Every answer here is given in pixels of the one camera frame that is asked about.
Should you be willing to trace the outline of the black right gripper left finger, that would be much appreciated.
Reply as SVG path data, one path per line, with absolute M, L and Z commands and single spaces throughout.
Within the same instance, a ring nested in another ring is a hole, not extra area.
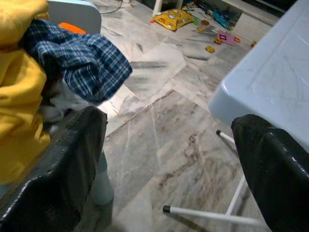
M 0 198 L 0 232 L 72 232 L 95 180 L 107 115 L 73 115 Z

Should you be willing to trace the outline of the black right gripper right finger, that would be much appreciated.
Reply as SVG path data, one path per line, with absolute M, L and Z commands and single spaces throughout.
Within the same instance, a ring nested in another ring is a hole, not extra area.
M 309 232 L 309 153 L 256 115 L 231 124 L 251 193 L 272 232 Z

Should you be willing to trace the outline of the yellow t-shirt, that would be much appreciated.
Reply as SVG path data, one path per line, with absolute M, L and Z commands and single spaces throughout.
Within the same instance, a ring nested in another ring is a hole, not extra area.
M 0 0 L 0 186 L 14 182 L 49 145 L 38 114 L 46 74 L 19 46 L 46 0 Z

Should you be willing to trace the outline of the white cloth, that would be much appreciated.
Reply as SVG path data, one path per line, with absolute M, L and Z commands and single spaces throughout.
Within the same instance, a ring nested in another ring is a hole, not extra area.
M 44 123 L 61 121 L 68 110 L 79 111 L 91 105 L 72 92 L 62 79 L 55 81 L 42 96 L 38 113 Z

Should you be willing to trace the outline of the blue plaid garment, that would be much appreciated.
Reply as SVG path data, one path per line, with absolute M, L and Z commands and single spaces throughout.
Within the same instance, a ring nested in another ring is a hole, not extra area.
M 23 47 L 48 80 L 61 77 L 70 91 L 99 104 L 110 99 L 132 73 L 123 53 L 101 34 L 77 34 L 44 19 L 33 20 Z

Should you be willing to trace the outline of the light blue plastic table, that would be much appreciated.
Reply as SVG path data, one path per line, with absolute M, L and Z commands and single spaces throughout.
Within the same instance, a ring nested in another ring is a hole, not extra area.
M 309 153 L 309 0 L 297 0 L 221 81 L 209 111 L 229 126 L 237 117 L 259 116 Z M 163 212 L 268 227 L 245 175 L 224 214 L 168 205 Z

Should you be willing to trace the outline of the orange cloth item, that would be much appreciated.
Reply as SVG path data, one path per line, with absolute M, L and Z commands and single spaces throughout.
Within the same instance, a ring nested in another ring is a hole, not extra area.
M 58 26 L 60 28 L 63 28 L 63 29 L 66 29 L 72 33 L 76 33 L 76 34 L 86 34 L 86 31 L 73 25 L 73 24 L 70 24 L 70 23 L 66 23 L 66 22 L 61 22 L 58 24 Z

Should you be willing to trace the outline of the pink square toy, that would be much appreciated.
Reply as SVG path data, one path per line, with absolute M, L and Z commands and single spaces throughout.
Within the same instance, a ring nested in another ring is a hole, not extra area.
M 217 32 L 217 38 L 220 39 L 223 43 L 234 46 L 235 44 L 240 43 L 240 38 L 232 35 L 231 33 L 227 33 L 219 30 Z

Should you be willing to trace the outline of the yellow printed toy cushion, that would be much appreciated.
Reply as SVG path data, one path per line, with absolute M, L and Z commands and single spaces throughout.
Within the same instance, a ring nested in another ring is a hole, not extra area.
M 193 23 L 193 17 L 184 10 L 170 9 L 156 13 L 152 20 L 164 28 L 176 31 L 187 24 Z

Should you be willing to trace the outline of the small white side table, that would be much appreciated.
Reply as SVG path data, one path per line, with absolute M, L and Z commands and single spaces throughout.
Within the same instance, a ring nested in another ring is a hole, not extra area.
M 155 0 L 154 8 L 153 8 L 153 15 L 161 12 L 163 0 Z M 176 9 L 181 9 L 183 4 L 183 0 L 176 0 Z

